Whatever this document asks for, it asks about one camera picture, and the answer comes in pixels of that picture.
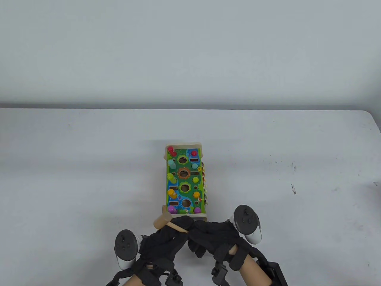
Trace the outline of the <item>person's right hand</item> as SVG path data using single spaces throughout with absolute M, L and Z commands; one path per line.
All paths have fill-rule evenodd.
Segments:
M 218 262 L 231 262 L 233 254 L 229 250 L 237 245 L 248 254 L 250 245 L 239 235 L 234 225 L 229 221 L 222 223 L 197 220 L 189 229 L 188 247 L 198 257 L 205 252 L 217 257 Z

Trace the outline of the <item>person's left hand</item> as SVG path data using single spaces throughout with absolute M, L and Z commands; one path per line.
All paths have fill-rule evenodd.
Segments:
M 166 225 L 143 240 L 137 262 L 169 271 L 174 268 L 175 256 L 182 247 L 193 244 L 189 243 L 189 233 L 180 232 Z

